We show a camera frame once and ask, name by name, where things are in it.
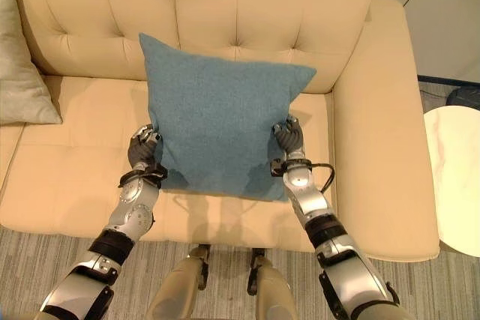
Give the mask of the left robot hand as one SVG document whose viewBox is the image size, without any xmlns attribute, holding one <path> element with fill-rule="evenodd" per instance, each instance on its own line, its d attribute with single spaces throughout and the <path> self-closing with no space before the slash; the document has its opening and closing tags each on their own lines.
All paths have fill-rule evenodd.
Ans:
<svg viewBox="0 0 480 320">
<path fill-rule="evenodd" d="M 141 126 L 130 138 L 127 158 L 132 169 L 147 169 L 156 167 L 161 163 L 155 157 L 157 145 L 161 135 L 153 128 L 152 124 Z"/>
</svg>

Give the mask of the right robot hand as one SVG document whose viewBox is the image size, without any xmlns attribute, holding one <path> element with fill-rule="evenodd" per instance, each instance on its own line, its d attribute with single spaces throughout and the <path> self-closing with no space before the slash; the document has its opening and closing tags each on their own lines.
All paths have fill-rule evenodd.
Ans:
<svg viewBox="0 0 480 320">
<path fill-rule="evenodd" d="M 288 115 L 284 121 L 276 123 L 272 131 L 279 147 L 286 154 L 303 149 L 303 131 L 297 117 Z"/>
</svg>

